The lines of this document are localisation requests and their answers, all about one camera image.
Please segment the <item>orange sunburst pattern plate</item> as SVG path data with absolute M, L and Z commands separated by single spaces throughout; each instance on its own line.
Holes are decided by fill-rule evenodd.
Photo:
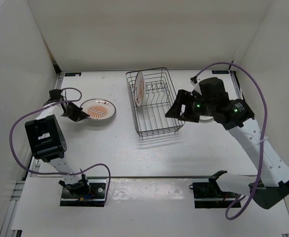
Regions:
M 80 107 L 92 120 L 107 120 L 115 116 L 115 105 L 105 99 L 93 98 L 84 101 Z

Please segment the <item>white plate with dark rim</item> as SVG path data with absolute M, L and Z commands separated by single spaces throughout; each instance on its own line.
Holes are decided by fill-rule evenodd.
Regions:
M 207 122 L 212 122 L 214 121 L 213 117 L 210 116 L 200 116 L 199 117 L 199 122 L 207 123 Z

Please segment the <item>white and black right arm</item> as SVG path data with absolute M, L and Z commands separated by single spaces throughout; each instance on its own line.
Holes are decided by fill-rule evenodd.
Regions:
M 218 198 L 225 194 L 252 197 L 263 209 L 270 209 L 289 195 L 289 167 L 266 138 L 253 111 L 242 99 L 229 99 L 224 83 L 217 77 L 197 81 L 192 92 L 179 90 L 165 114 L 167 118 L 199 123 L 200 117 L 212 117 L 233 136 L 260 171 L 258 187 L 255 177 L 230 174 L 221 170 L 207 182 L 192 184 L 196 198 Z

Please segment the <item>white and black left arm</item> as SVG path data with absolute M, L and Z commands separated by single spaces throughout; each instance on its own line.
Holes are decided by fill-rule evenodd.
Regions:
M 89 115 L 73 102 L 66 102 L 61 89 L 49 91 L 50 98 L 44 104 L 40 115 L 25 123 L 26 134 L 34 158 L 52 166 L 62 176 L 59 184 L 71 195 L 84 198 L 90 194 L 90 185 L 85 174 L 71 165 L 65 157 L 67 144 L 59 126 L 60 117 L 74 122 L 89 118 Z

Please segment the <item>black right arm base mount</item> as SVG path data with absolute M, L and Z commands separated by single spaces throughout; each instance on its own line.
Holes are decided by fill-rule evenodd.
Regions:
M 217 192 L 208 182 L 194 182 L 189 189 L 193 191 L 196 209 L 227 208 L 237 196 L 235 193 Z

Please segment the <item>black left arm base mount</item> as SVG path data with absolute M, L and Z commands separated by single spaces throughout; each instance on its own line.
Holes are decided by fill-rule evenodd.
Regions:
M 89 179 L 89 189 L 81 195 L 71 194 L 66 187 L 63 187 L 59 206 L 104 207 L 107 184 L 106 179 Z

